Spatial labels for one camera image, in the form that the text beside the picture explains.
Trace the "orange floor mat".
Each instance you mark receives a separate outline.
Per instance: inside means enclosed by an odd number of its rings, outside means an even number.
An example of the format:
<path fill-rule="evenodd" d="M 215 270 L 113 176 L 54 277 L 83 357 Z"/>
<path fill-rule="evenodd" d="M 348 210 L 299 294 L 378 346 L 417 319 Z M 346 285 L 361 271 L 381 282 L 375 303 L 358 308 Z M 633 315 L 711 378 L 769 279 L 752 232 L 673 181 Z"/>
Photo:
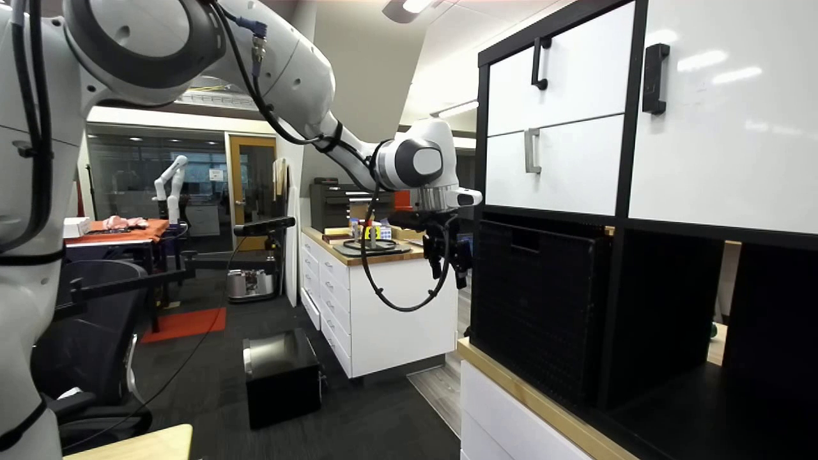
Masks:
<path fill-rule="evenodd" d="M 182 337 L 197 337 L 208 332 L 223 331 L 227 323 L 227 309 L 199 310 L 164 315 L 158 318 L 158 331 L 150 326 L 140 343 L 168 341 Z"/>

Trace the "light wooden table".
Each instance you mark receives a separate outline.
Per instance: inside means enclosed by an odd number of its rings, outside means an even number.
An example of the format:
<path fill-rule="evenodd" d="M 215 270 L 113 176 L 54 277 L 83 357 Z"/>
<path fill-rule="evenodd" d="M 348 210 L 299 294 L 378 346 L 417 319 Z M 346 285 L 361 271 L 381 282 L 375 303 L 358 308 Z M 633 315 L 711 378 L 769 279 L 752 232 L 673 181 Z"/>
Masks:
<path fill-rule="evenodd" d="M 181 424 L 76 452 L 63 460 L 188 460 L 193 426 Z"/>

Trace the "black box with silver top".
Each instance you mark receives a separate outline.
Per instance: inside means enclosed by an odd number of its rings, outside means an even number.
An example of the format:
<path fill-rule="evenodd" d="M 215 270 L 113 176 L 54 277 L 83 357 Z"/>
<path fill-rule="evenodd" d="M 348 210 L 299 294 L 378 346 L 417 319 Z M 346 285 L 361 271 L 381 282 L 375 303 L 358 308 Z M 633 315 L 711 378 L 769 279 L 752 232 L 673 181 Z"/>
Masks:
<path fill-rule="evenodd" d="M 300 327 L 242 342 L 249 428 L 315 413 L 322 407 L 318 356 Z"/>

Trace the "black storage bin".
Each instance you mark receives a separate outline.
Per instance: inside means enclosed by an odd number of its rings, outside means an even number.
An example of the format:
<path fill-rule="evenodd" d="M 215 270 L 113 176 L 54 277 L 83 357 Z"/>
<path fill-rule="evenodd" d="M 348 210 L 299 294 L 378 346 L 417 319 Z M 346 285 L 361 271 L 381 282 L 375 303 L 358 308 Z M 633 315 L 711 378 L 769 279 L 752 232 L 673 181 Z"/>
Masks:
<path fill-rule="evenodd" d="M 470 343 L 561 404 L 591 404 L 612 243 L 601 227 L 481 222 Z"/>

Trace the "ceiling light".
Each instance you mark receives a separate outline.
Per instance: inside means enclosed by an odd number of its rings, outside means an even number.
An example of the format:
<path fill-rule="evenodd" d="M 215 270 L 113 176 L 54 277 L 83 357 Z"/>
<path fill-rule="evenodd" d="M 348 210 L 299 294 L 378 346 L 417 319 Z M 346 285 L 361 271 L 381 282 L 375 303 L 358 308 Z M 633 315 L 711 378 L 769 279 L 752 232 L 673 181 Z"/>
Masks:
<path fill-rule="evenodd" d="M 444 108 L 440 111 L 432 112 L 430 113 L 430 116 L 433 118 L 450 118 L 454 116 L 459 116 L 459 114 L 463 114 L 465 112 L 475 110 L 478 107 L 479 101 L 472 100 L 459 103 L 458 105 L 453 105 L 453 107 Z"/>
<path fill-rule="evenodd" d="M 421 13 L 438 3 L 439 0 L 388 0 L 381 12 L 395 23 L 409 24 Z"/>

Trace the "white counter drawer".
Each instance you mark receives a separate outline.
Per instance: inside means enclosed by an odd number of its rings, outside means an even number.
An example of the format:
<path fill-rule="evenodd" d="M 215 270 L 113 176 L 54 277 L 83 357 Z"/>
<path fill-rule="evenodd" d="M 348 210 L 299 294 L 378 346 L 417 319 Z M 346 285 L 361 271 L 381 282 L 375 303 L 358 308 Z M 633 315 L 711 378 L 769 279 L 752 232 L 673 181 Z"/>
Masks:
<path fill-rule="evenodd" d="M 459 460 L 514 460 L 499 442 L 463 411 L 461 416 L 461 452 Z"/>
<path fill-rule="evenodd" d="M 467 361 L 461 364 L 461 414 L 463 411 L 514 460 L 592 460 Z"/>

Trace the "white drawer unit wooden top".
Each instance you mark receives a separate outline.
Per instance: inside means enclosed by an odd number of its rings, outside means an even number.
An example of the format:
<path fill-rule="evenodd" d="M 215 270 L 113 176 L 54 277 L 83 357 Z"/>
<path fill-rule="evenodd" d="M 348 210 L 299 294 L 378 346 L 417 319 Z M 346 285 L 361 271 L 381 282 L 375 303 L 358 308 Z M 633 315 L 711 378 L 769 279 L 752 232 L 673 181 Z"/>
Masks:
<path fill-rule="evenodd" d="M 298 238 L 300 300 L 319 343 L 346 378 L 442 365 L 458 340 L 458 288 L 448 273 L 441 291 L 420 247 L 369 256 L 363 268 L 312 227 Z"/>

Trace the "colourful small boxes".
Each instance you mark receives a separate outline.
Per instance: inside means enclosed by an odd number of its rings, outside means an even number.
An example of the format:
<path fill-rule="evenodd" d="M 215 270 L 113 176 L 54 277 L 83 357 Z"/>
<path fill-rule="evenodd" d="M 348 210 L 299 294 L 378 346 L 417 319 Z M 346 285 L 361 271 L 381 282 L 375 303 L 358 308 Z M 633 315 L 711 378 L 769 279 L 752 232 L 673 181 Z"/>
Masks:
<path fill-rule="evenodd" d="M 364 218 L 350 218 L 350 235 L 354 240 L 391 240 L 392 228 L 388 224 L 377 220 Z"/>

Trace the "black office chair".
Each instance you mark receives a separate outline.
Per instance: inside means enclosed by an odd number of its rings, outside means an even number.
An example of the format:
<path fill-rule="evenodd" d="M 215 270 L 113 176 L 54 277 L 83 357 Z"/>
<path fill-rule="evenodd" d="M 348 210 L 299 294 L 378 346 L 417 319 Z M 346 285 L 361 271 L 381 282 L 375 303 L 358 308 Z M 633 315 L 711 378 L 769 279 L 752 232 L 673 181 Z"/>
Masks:
<path fill-rule="evenodd" d="M 135 326 L 146 289 L 88 301 L 82 314 L 53 321 L 33 348 L 38 391 L 58 418 L 65 455 L 151 428 L 153 416 L 132 390 Z"/>

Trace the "wooden door with glass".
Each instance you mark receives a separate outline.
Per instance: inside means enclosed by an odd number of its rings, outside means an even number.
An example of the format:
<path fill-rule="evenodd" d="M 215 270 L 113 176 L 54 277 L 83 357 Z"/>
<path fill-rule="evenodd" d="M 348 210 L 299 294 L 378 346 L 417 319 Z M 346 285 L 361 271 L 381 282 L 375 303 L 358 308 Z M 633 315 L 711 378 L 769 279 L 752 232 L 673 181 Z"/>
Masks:
<path fill-rule="evenodd" d="M 277 160 L 274 137 L 226 134 L 228 209 L 233 226 L 272 218 L 272 169 Z"/>

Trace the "black tool chest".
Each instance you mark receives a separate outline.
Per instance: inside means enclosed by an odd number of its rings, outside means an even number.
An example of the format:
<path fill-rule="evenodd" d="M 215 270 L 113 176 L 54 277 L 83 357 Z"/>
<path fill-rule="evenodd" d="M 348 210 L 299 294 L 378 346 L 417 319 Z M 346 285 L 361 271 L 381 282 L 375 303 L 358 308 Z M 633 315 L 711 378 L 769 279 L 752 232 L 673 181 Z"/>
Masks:
<path fill-rule="evenodd" d="M 351 217 L 351 207 L 368 207 L 372 192 L 336 178 L 315 178 L 310 184 L 311 226 L 318 232 L 344 227 Z"/>

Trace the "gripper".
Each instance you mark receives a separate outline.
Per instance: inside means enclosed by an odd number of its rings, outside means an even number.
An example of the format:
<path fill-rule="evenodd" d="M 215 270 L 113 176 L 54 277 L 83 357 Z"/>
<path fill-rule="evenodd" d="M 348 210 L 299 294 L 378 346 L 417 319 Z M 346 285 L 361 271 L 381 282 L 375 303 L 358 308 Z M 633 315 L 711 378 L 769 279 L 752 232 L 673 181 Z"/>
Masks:
<path fill-rule="evenodd" d="M 474 267 L 472 250 L 472 222 L 452 221 L 447 227 L 441 222 L 427 222 L 423 237 L 424 258 L 428 260 L 432 278 L 442 276 L 442 262 L 453 267 L 456 288 L 468 286 L 468 274 Z"/>

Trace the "white cabinet door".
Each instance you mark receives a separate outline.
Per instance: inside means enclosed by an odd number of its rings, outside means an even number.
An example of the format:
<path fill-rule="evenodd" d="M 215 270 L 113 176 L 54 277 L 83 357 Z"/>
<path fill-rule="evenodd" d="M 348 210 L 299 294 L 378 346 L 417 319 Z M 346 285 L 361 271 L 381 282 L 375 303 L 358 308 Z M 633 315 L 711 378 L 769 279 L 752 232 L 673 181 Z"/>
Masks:
<path fill-rule="evenodd" d="M 818 0 L 649 0 L 629 215 L 818 234 Z"/>

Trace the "black cabinet with white fronts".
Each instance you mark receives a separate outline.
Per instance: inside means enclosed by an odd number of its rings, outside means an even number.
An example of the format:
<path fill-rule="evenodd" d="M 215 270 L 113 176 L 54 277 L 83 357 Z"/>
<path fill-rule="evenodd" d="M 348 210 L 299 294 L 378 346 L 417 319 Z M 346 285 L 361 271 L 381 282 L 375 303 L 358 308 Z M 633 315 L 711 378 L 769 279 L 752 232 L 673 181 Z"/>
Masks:
<path fill-rule="evenodd" d="M 596 398 L 582 407 L 551 399 L 629 454 L 818 460 L 818 234 L 629 215 L 649 0 L 573 0 L 479 53 L 476 183 L 484 194 L 487 142 L 497 136 L 487 134 L 489 67 L 537 37 L 555 38 L 630 2 L 636 11 L 614 215 L 484 202 L 474 255 L 485 220 L 601 227 L 612 237 Z M 710 340 L 712 321 L 718 335 Z"/>

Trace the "black round tray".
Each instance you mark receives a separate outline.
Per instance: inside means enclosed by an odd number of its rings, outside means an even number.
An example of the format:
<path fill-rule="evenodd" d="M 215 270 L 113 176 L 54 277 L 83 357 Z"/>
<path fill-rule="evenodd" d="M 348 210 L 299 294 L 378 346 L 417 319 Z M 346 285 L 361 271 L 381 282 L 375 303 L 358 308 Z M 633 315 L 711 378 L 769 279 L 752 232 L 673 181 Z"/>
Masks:
<path fill-rule="evenodd" d="M 346 240 L 336 247 L 338 253 L 348 258 L 360 258 L 362 251 L 367 257 L 386 256 L 387 254 L 405 254 L 411 251 L 409 245 L 400 244 L 397 240 L 376 239 Z"/>

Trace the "table with orange cloth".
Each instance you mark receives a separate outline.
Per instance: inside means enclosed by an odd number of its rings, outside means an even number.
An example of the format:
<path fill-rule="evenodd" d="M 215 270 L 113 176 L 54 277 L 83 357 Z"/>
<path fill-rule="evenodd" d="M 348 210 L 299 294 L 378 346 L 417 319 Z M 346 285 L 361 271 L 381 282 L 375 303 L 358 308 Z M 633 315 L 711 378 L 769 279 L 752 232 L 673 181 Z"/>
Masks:
<path fill-rule="evenodd" d="M 164 219 L 148 219 L 146 223 L 125 231 L 92 221 L 84 236 L 65 239 L 65 260 L 125 259 L 141 266 L 149 275 L 182 269 L 180 244 L 187 234 L 187 225 Z"/>

